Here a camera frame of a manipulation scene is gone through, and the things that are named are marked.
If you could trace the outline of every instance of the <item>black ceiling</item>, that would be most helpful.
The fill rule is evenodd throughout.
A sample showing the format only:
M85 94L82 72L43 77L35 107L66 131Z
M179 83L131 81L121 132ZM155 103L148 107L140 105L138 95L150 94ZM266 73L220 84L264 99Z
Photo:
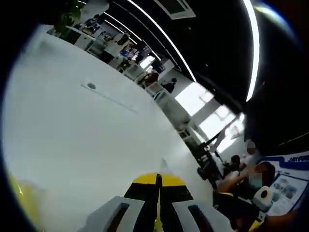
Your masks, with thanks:
M253 65L253 36L247 10L242 0L200 1L187 0L196 14L195 18L171 20L153 0L134 0L166 32L184 59L195 78L215 97L234 111L243 111L249 89ZM269 0L282 11L288 12L282 1ZM174 59L181 72L191 79L184 63L163 34L135 6L127 0L114 0L107 13L124 23L160 56ZM260 32L260 68L256 89L265 81L263 59L268 51L263 42L281 40L281 34L264 33L276 27L255 11ZM299 17L291 16L292 22Z
M259 69L254 95L246 102L253 65L253 36L243 0L186 1L196 17L171 20L153 0L134 0L175 43L197 81L235 113L246 113L247 135L261 149L274 154L281 144L306 133L309 123L303 110L309 102L308 2L266 1L286 19L294 32L293 39L278 23L254 10L260 37ZM107 12L144 39L155 52L168 58L171 55L181 72L191 79L170 43L136 7L127 0L114 0Z

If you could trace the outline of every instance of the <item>white wall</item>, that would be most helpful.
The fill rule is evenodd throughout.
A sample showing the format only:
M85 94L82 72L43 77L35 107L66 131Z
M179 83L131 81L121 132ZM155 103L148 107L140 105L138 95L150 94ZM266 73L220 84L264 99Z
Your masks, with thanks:
M178 94L181 93L181 91L183 91L185 88L187 88L192 83L191 80L189 80L187 77L185 77L180 72L177 72L174 69L170 70L165 76L163 76L158 81L158 83L159 84L162 84L164 82L168 83L169 81L171 81L172 78L177 79L177 83L175 85L175 88L174 88L173 92L171 93L171 96L173 96L173 97L176 97Z
M96 14L102 14L107 11L110 4L107 0L89 0L81 10L79 22L84 23L87 19L93 18Z
M206 103L195 115L192 116L192 120L200 125L206 118L213 114L221 105L214 98Z
M174 98L171 98L169 102L163 105L161 110L170 120L171 124L177 129L184 122L188 122L190 120L189 114Z
M160 73L159 80L175 67L174 63L170 59L164 58L161 60L161 62L164 65L165 70L162 73Z

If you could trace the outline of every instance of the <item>ceiling light strip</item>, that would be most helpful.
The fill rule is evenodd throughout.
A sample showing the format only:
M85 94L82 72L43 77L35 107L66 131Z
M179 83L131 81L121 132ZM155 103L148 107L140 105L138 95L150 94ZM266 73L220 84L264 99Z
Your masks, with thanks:
M251 29L252 29L252 35L253 35L253 65L252 65L252 75L251 75L251 81L249 85L249 90L247 94L246 102L250 100L250 98L253 95L255 82L257 78L257 71L259 68L259 59L260 59L260 37L259 37L259 29L257 26L257 20L254 13L253 6L250 2L250 0L243 0L246 9L248 11L250 23L251 23Z
M156 57L159 61L161 61L161 58L157 55L157 53L155 53L153 50L151 50L151 52L155 55L155 57Z
M107 22L109 25L111 25L112 27L116 28L118 31L120 31L121 33L124 34L124 32L122 30L120 30L118 27L116 27L114 24L110 23L109 21L107 20L104 20L105 22Z
M171 53L164 47L164 45L162 44L162 42L155 36L155 34L149 30L149 28L143 23L141 22L134 14L132 14L130 11L128 11L126 8L122 7L121 5L119 5L117 2L114 2L114 4L116 4L117 6L119 6L120 8L122 8L124 11L127 11L128 14L132 15L132 17L134 17L136 20L138 20L152 35L153 37L155 37L155 39L161 44L161 46L166 50L166 52L168 53L168 55L170 56L170 58L173 60L173 63L175 64L175 67L178 67L181 71L181 68L179 67L178 63L175 61L174 57L171 55Z
M105 22L107 22L108 24L110 24L112 27L114 27L114 28L116 28L118 31L120 31L121 33L123 33L124 34L124 32L122 31L122 30L120 30L118 27L116 27L114 24L112 24L112 23L110 23L109 21L107 21L107 20L104 20ZM137 44L137 42L135 42L133 39L131 39L130 37L129 37L129 39L133 42L133 43L135 43L135 44Z
M110 14L104 12L104 14L106 14L107 16L111 17L113 20L115 20L117 23L119 23L121 26L123 26L125 29L127 29L128 31L130 31L133 35L135 35L136 38L138 38L141 41L141 38L137 36L137 34L135 34L133 31L131 31L126 25L124 25L122 22L120 22L119 20L115 19L113 16L111 16Z
M161 31L161 33L165 36L165 38L169 41L169 43L172 45L172 47L175 49L176 53L179 55L180 59L183 61L185 67L187 68L187 70L189 71L193 81L197 81L189 67L189 65L187 64L187 62L184 60L182 54L180 53L180 51L178 50L178 48L176 47L176 45L173 43L173 41L170 39L170 37L165 33L165 31L163 31L163 29L159 26L159 24L153 19L151 18L151 16L149 14L147 14L147 12L145 12L139 5L137 5L135 2L133 2L132 0L127 0L128 2L130 2L133 6L135 6L137 9L139 9L147 18L150 19L150 21L152 21L152 23Z

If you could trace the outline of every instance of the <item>poster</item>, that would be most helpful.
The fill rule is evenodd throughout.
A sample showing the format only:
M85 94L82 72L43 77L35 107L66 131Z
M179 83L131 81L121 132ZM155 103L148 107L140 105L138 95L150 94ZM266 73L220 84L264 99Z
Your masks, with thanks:
M306 180L280 175L270 186L276 197L274 197L274 203L267 214L281 216L288 213L297 204L307 184Z

